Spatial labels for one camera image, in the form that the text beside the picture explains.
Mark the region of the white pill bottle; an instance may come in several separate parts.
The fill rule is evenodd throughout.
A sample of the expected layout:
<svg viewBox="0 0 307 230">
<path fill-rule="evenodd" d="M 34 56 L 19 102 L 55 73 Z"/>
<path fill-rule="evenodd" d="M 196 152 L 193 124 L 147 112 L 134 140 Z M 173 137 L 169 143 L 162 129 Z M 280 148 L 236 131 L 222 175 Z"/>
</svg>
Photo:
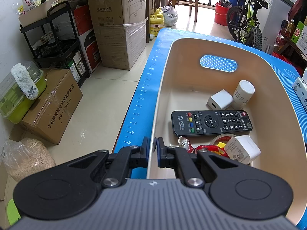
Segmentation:
<svg viewBox="0 0 307 230">
<path fill-rule="evenodd" d="M 241 80 L 233 93 L 232 108 L 241 110 L 255 93 L 255 87 L 247 80 Z"/>
</svg>

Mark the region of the red white appliance box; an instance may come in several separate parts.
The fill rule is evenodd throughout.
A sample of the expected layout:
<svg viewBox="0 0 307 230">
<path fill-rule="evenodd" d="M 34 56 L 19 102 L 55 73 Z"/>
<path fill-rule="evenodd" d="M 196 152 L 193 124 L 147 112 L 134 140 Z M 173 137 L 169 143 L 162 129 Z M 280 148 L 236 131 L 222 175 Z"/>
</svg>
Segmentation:
<svg viewBox="0 0 307 230">
<path fill-rule="evenodd" d="M 73 10 L 73 15 L 86 64 L 88 65 L 89 72 L 93 73 L 101 64 L 102 60 L 88 5 L 77 6 L 77 8 Z"/>
</svg>

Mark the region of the black tv remote control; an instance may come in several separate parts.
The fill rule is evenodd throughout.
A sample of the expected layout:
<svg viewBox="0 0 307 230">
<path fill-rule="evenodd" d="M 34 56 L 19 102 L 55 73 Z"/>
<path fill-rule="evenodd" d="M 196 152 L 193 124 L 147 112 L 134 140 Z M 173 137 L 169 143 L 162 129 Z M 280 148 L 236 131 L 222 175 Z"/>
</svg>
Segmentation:
<svg viewBox="0 0 307 230">
<path fill-rule="evenodd" d="M 210 136 L 252 131 L 246 111 L 173 111 L 172 129 L 176 136 Z"/>
</svg>

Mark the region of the blue silicone table mat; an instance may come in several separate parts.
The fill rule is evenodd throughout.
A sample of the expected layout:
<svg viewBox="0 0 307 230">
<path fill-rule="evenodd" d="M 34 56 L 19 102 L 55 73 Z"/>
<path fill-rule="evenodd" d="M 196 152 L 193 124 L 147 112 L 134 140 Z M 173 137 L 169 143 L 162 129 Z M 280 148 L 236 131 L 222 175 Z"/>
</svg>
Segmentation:
<svg viewBox="0 0 307 230">
<path fill-rule="evenodd" d="M 155 139 L 152 133 L 154 114 L 165 62 L 172 43 L 178 39 L 185 38 L 228 43 L 232 46 L 250 50 L 253 53 L 263 52 L 220 37 L 173 29 L 163 29 L 160 31 L 153 44 L 151 53 L 127 111 L 116 143 L 116 151 L 127 145 L 140 144 L 146 136 L 151 140 Z M 306 229 L 306 209 L 300 222 L 295 225 L 300 229 Z"/>
</svg>

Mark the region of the upper cardboard box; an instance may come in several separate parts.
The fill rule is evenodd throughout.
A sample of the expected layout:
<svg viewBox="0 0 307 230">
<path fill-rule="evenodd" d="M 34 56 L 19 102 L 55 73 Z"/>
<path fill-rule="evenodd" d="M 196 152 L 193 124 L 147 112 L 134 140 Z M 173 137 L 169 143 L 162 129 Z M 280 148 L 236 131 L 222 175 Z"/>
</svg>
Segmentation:
<svg viewBox="0 0 307 230">
<path fill-rule="evenodd" d="M 146 19 L 146 0 L 87 0 L 94 26 L 133 24 Z"/>
</svg>

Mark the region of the white plastic bag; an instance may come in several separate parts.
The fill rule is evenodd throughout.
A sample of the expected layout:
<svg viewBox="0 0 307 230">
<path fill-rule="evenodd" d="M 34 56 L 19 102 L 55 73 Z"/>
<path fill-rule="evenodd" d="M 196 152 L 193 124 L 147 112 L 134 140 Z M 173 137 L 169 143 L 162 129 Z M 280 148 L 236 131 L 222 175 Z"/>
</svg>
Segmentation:
<svg viewBox="0 0 307 230">
<path fill-rule="evenodd" d="M 173 6 L 164 6 L 162 8 L 164 17 L 164 26 L 175 26 L 178 20 L 177 11 Z"/>
</svg>

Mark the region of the green plastic container clear lid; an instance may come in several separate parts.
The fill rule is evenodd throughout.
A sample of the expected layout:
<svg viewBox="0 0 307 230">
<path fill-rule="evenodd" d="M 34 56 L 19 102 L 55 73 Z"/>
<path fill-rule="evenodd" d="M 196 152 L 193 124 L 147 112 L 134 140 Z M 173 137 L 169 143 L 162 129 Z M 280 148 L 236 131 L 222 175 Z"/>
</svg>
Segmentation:
<svg viewBox="0 0 307 230">
<path fill-rule="evenodd" d="M 1 82 L 1 115 L 13 124 L 18 124 L 24 118 L 31 105 L 47 86 L 44 71 L 39 69 L 34 62 L 27 61 L 22 65 L 35 83 L 38 95 L 34 100 L 28 99 L 11 72 L 3 79 Z"/>
</svg>

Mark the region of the bag of grain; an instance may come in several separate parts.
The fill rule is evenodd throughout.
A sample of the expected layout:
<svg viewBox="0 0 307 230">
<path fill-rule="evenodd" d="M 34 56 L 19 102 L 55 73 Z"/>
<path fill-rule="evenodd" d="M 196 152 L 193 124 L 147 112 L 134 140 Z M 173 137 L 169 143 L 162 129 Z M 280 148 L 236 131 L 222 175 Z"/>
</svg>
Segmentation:
<svg viewBox="0 0 307 230">
<path fill-rule="evenodd" d="M 16 182 L 56 165 L 45 145 L 33 138 L 24 138 L 19 142 L 6 140 L 1 163 Z"/>
</svg>

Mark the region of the brown cardboard box on floor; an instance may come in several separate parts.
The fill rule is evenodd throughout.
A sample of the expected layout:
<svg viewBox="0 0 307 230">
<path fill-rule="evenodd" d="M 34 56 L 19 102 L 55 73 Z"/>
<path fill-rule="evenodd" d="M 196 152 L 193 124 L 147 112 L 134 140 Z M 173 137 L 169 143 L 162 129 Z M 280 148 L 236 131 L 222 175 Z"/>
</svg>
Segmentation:
<svg viewBox="0 0 307 230">
<path fill-rule="evenodd" d="M 83 95 L 70 69 L 45 69 L 44 78 L 46 89 L 20 125 L 50 143 L 59 144 Z"/>
</svg>

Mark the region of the white rolled towel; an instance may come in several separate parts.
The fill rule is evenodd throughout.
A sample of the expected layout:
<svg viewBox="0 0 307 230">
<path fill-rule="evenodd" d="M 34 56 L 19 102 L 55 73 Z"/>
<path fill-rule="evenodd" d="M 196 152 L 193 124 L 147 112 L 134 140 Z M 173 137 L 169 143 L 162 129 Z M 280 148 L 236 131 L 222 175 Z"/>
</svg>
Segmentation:
<svg viewBox="0 0 307 230">
<path fill-rule="evenodd" d="M 10 72 L 24 95 L 29 100 L 33 101 L 39 96 L 39 90 L 25 66 L 17 63 L 11 68 Z"/>
</svg>

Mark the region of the red bucket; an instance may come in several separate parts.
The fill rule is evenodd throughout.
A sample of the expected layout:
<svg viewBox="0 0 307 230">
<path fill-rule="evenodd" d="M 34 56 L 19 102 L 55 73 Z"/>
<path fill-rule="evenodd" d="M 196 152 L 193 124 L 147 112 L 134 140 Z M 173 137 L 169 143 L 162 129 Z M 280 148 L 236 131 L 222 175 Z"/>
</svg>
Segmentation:
<svg viewBox="0 0 307 230">
<path fill-rule="evenodd" d="M 227 26 L 227 12 L 229 10 L 229 7 L 224 7 L 219 2 L 217 2 L 215 4 L 214 22 L 222 26 Z"/>
</svg>

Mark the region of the white square charger plug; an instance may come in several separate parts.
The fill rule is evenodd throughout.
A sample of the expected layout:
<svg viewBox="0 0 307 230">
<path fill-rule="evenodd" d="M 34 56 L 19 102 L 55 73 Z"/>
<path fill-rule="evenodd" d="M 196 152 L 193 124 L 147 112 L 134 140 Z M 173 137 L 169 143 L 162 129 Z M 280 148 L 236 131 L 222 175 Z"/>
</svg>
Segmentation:
<svg viewBox="0 0 307 230">
<path fill-rule="evenodd" d="M 224 149 L 230 159 L 245 165 L 250 164 L 261 154 L 261 150 L 248 135 L 232 137 Z"/>
</svg>

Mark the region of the white power adapter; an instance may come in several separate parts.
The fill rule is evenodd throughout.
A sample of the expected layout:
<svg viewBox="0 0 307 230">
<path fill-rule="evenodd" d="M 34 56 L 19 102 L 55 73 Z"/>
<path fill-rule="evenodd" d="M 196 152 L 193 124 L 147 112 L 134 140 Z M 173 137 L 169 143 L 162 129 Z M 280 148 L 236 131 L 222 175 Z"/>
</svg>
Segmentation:
<svg viewBox="0 0 307 230">
<path fill-rule="evenodd" d="M 223 111 L 227 109 L 232 102 L 233 97 L 225 89 L 223 89 L 212 95 L 208 99 L 207 105 L 214 111 Z"/>
</svg>

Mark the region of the open cardboard box on shelf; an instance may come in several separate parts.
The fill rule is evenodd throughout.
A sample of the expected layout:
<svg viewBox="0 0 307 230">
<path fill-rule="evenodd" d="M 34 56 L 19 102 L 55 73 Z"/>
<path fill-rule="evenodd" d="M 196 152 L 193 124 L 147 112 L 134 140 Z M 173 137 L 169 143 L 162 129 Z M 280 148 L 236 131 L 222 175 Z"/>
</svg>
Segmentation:
<svg viewBox="0 0 307 230">
<path fill-rule="evenodd" d="M 47 11 L 58 3 L 65 0 L 47 0 L 45 3 L 35 7 L 34 9 L 26 12 L 19 17 L 22 27 L 28 26 L 34 22 L 37 22 L 47 16 Z"/>
</svg>

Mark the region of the beige plastic storage basket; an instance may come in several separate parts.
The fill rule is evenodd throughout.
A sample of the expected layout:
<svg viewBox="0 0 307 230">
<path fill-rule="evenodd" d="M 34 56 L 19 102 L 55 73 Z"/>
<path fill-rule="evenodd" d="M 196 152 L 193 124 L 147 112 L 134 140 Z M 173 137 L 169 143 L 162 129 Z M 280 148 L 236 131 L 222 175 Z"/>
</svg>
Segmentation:
<svg viewBox="0 0 307 230">
<path fill-rule="evenodd" d="M 286 180 L 294 191 L 287 218 L 297 224 L 306 209 L 306 112 L 292 88 L 297 74 L 263 52 L 211 40 L 174 41 L 168 52 L 153 120 L 153 136 L 176 145 L 171 125 L 176 110 L 207 110 L 215 93 L 232 94 L 241 80 L 255 87 L 245 105 L 250 138 L 261 150 L 252 167 Z"/>
</svg>

